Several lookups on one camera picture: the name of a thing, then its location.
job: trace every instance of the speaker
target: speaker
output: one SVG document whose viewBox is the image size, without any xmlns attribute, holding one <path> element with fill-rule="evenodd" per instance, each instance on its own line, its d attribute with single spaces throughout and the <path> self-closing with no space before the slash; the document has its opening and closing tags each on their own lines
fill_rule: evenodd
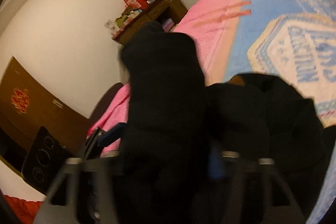
<svg viewBox="0 0 336 224">
<path fill-rule="evenodd" d="M 46 194 L 64 161 L 70 157 L 73 155 L 61 147 L 45 127 L 41 127 L 26 155 L 21 173 L 25 182 Z"/>
</svg>

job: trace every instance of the red bag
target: red bag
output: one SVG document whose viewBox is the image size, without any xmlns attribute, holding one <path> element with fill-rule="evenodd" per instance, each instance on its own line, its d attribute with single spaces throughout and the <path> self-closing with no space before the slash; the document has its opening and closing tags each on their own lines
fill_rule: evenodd
<svg viewBox="0 0 336 224">
<path fill-rule="evenodd" d="M 127 6 L 134 9 L 146 9 L 148 7 L 147 0 L 124 0 Z"/>
</svg>

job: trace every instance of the pink fabric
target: pink fabric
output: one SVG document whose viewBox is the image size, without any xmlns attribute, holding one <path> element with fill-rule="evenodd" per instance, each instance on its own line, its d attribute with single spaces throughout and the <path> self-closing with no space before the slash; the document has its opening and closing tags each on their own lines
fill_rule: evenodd
<svg viewBox="0 0 336 224">
<path fill-rule="evenodd" d="M 87 137 L 90 137 L 97 127 L 108 131 L 118 122 L 127 122 L 129 99 L 130 86 L 129 84 L 126 84 L 118 90 L 103 116 L 101 116 L 101 118 L 89 129 Z M 116 140 L 108 147 L 105 147 L 101 154 L 103 155 L 106 152 L 117 150 L 119 143 L 120 139 Z"/>
<path fill-rule="evenodd" d="M 197 56 L 205 74 L 222 37 L 230 32 L 226 28 L 228 19 L 250 14 L 249 10 L 237 12 L 234 8 L 248 4 L 249 1 L 242 0 L 199 0 L 175 28 L 174 32 L 186 33 L 195 40 Z M 125 85 L 117 92 L 104 115 L 90 128 L 88 137 L 96 127 L 108 131 L 118 122 L 127 122 L 129 99 L 130 86 Z M 119 142 L 117 140 L 106 147 L 103 153 L 116 150 Z"/>
</svg>

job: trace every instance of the wooden desk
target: wooden desk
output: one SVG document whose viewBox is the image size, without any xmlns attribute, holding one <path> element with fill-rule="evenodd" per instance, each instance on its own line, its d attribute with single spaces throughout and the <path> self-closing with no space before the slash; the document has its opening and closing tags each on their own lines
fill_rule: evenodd
<svg viewBox="0 0 336 224">
<path fill-rule="evenodd" d="M 124 45 L 144 23 L 156 20 L 163 12 L 167 13 L 167 17 L 177 24 L 186 15 L 187 11 L 180 0 L 154 0 L 123 30 L 116 33 L 112 39 Z"/>
</svg>

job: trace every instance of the pink blanket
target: pink blanket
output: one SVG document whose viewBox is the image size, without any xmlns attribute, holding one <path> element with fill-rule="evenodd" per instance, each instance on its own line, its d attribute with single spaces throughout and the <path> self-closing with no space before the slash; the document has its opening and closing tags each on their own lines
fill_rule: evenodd
<svg viewBox="0 0 336 224">
<path fill-rule="evenodd" d="M 241 6 L 248 4 L 250 1 L 199 0 L 174 30 L 186 33 L 195 40 L 199 63 L 208 85 L 222 79 L 238 23 L 235 18 L 251 13 L 250 10 L 240 11 Z M 127 84 L 117 92 L 104 115 L 90 128 L 88 137 L 96 127 L 108 131 L 118 122 L 127 122 L 129 99 L 130 86 Z M 106 147 L 103 153 L 116 150 L 119 142 L 117 140 Z"/>
</svg>

